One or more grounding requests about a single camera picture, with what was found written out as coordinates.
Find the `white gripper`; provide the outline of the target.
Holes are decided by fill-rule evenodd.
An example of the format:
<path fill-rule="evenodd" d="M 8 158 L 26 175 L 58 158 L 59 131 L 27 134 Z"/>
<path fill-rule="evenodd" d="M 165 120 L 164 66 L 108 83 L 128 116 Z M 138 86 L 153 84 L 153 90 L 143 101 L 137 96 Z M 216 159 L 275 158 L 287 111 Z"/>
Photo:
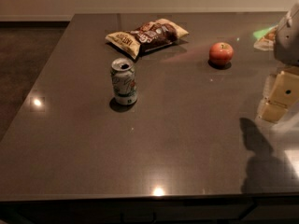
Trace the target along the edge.
<path fill-rule="evenodd" d="M 257 116 L 270 123 L 278 123 L 299 101 L 299 3 L 278 23 L 274 55 L 278 61 L 295 66 L 284 67 L 265 80 Z"/>

